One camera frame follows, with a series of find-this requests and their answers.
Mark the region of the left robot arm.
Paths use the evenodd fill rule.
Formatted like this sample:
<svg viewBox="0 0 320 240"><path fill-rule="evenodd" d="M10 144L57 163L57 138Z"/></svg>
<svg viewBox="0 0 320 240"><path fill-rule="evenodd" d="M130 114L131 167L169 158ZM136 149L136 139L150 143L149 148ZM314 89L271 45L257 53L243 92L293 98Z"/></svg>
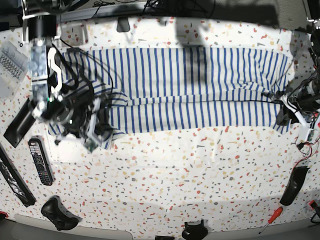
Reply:
<svg viewBox="0 0 320 240"><path fill-rule="evenodd" d="M278 91L273 101L281 104L276 123L280 126L300 124L298 139L312 142L320 132L316 125L320 122L320 2L304 0L306 20L311 24L307 50L313 61L314 72L298 86Z"/></svg>

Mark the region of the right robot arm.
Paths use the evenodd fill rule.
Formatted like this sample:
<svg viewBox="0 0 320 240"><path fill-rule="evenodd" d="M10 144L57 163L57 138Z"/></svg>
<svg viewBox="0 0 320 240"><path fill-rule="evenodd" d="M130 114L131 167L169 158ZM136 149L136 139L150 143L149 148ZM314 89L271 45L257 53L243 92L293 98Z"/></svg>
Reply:
<svg viewBox="0 0 320 240"><path fill-rule="evenodd" d="M33 120L62 126L64 130L57 136L58 142L72 134L93 152L103 143L103 128L97 116L103 98L95 95L84 66L75 73L54 44L60 38L57 18L77 9L84 1L23 0L21 3L22 39L30 45L28 69L32 81L27 113Z"/></svg>

